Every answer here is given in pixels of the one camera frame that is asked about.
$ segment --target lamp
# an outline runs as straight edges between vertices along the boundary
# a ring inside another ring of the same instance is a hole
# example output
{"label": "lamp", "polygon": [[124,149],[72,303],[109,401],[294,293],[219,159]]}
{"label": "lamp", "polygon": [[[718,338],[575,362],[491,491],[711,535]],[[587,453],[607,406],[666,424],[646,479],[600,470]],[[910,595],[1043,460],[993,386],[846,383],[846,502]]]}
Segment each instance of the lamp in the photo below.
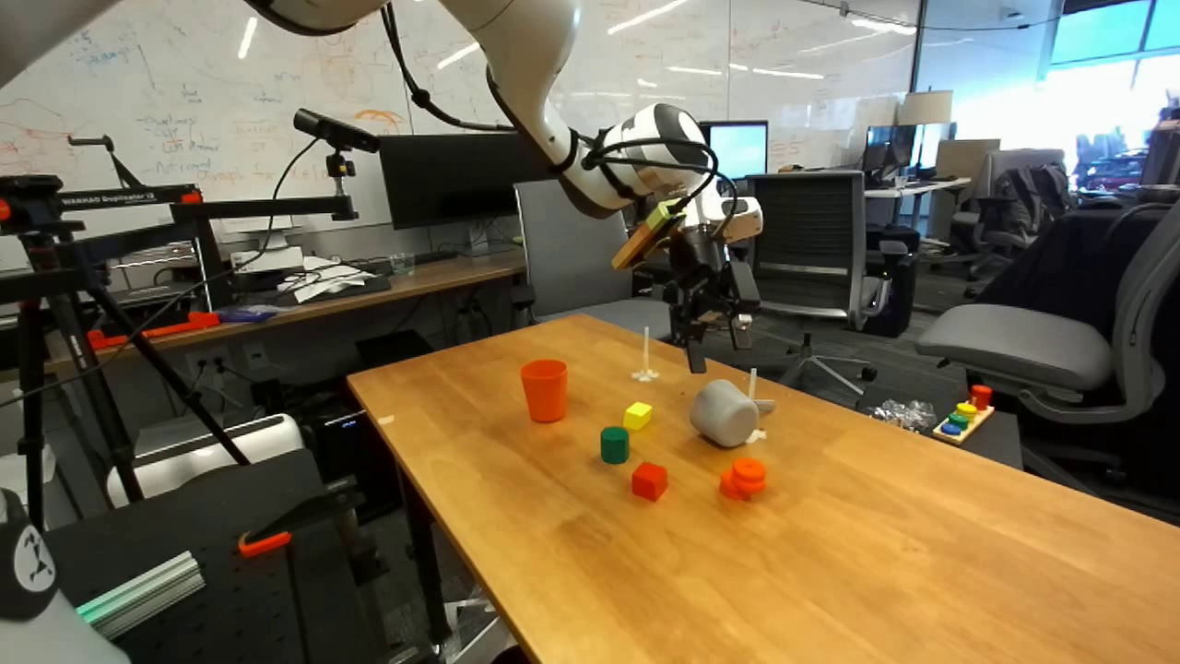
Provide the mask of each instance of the lamp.
{"label": "lamp", "polygon": [[950,88],[930,88],[930,94],[908,94],[908,101],[897,111],[897,124],[915,124],[915,159],[910,166],[934,166],[935,159],[935,140],[925,140],[925,124],[950,124],[950,111],[956,111],[956,94]]}
{"label": "lamp", "polygon": [[908,94],[897,111],[897,124],[946,124],[956,111],[950,88]]}

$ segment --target computer monitor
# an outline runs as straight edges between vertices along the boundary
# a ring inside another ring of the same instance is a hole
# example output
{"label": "computer monitor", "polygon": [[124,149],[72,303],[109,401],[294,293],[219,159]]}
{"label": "computer monitor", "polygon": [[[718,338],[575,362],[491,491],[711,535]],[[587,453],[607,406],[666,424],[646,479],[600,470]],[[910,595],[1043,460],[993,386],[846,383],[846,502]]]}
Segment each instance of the computer monitor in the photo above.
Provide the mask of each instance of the computer monitor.
{"label": "computer monitor", "polygon": [[394,230],[510,219],[513,186],[549,177],[545,159],[514,133],[379,138],[379,166]]}
{"label": "computer monitor", "polygon": [[940,140],[934,175],[943,180],[969,177],[969,186],[956,201],[978,201],[978,192],[993,190],[986,180],[993,153],[999,153],[999,138]]}
{"label": "computer monitor", "polygon": [[700,123],[709,149],[715,153],[721,177],[755,177],[770,166],[770,123],[733,118]]}

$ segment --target whiteboard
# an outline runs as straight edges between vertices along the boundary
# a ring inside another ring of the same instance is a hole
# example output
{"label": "whiteboard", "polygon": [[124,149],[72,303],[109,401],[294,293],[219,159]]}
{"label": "whiteboard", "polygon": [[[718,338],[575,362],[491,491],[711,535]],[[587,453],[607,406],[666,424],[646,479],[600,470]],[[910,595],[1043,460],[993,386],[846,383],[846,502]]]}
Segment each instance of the whiteboard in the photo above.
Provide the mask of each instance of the whiteboard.
{"label": "whiteboard", "polygon": [[[240,0],[121,0],[0,88],[0,175],[58,175],[65,190],[112,190],[100,149],[109,138],[143,186],[200,186],[210,201],[266,201],[310,140],[299,108],[404,128],[404,97],[374,20],[340,38],[289,38]],[[282,195],[324,195],[324,154],[310,153]],[[388,219],[379,159],[357,154],[357,208]],[[88,213],[90,233],[165,223],[165,211]]]}

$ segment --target ceiling light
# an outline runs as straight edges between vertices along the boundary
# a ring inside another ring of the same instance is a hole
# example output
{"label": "ceiling light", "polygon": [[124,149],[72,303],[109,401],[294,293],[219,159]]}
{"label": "ceiling light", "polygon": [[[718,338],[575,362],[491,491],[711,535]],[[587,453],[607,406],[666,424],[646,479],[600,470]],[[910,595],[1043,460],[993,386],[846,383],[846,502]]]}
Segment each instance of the ceiling light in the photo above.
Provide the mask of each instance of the ceiling light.
{"label": "ceiling light", "polygon": [[814,70],[766,70],[766,68],[752,68],[747,74],[755,74],[755,76],[822,80],[822,74],[814,74]]}
{"label": "ceiling light", "polygon": [[235,45],[235,59],[251,54],[255,35],[256,35],[256,15],[245,20],[243,41]]}
{"label": "ceiling light", "polygon": [[898,21],[876,21],[876,20],[862,20],[862,15],[850,15],[846,21],[857,27],[857,31],[875,31],[875,35],[915,38],[915,27],[898,27]]}
{"label": "ceiling light", "polygon": [[685,74],[685,76],[718,76],[721,70],[709,70],[709,68],[666,68],[669,74]]}
{"label": "ceiling light", "polygon": [[464,48],[458,48],[458,52],[448,52],[447,59],[439,59],[439,63],[433,63],[433,70],[447,70],[447,68],[454,68],[454,63],[468,59],[470,52],[478,52],[478,45],[474,45],[474,41],[470,41],[470,45],[464,45]]}
{"label": "ceiling light", "polygon": [[685,4],[685,0],[658,4],[658,8],[651,8],[651,11],[640,11],[640,15],[628,20],[628,21],[607,27],[603,35],[634,31],[634,27],[640,27],[640,21],[656,20],[656,15],[666,15],[666,11],[680,8],[680,4]]}
{"label": "ceiling light", "polygon": [[594,101],[594,97],[603,97],[603,101],[631,101],[631,94],[621,94],[621,88],[600,88],[600,94],[587,94],[587,88],[575,88],[575,94],[569,94],[569,97],[577,97],[577,101]]}

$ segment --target black chair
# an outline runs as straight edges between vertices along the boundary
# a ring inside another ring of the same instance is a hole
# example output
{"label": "black chair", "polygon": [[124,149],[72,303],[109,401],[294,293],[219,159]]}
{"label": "black chair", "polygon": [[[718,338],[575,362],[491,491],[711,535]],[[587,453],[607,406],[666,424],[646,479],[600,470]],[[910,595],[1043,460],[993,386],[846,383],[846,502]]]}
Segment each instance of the black chair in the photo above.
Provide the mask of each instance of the black chair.
{"label": "black chair", "polygon": [[[764,208],[764,236],[755,241],[760,311],[792,322],[844,322],[846,330],[862,330],[867,319],[883,311],[888,281],[867,278],[857,171],[752,177],[752,192]],[[806,332],[796,351],[786,383],[798,383],[814,368],[862,400],[857,379],[875,378],[867,362],[814,356]]]}

